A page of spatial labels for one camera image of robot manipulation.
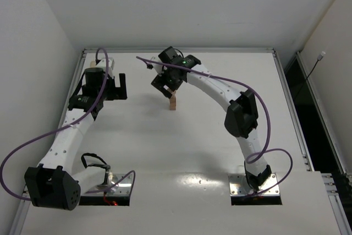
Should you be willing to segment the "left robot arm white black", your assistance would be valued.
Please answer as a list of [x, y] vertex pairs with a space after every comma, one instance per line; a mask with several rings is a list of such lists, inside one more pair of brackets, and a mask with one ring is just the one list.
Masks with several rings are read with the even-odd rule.
[[39, 165], [26, 170], [24, 179], [33, 206], [73, 210], [90, 189], [110, 184], [112, 173], [107, 164], [93, 163], [79, 173], [72, 173], [84, 135], [104, 101], [127, 99], [125, 74], [119, 74], [119, 87], [115, 86], [114, 76], [108, 75], [107, 79], [104, 76], [102, 67], [84, 70], [69, 99], [63, 130]]

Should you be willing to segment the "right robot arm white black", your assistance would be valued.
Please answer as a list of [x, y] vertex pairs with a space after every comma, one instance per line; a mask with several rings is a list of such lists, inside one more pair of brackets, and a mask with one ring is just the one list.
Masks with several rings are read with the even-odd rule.
[[171, 98], [182, 83], [188, 83], [215, 100], [226, 112], [224, 126], [234, 136], [245, 159], [245, 176], [249, 186], [259, 190], [272, 171], [263, 158], [256, 154], [264, 148], [257, 135], [259, 117], [255, 94], [251, 90], [239, 91], [212, 76], [211, 72], [193, 55], [183, 57], [168, 47], [148, 63], [157, 76], [152, 86], [165, 97]]

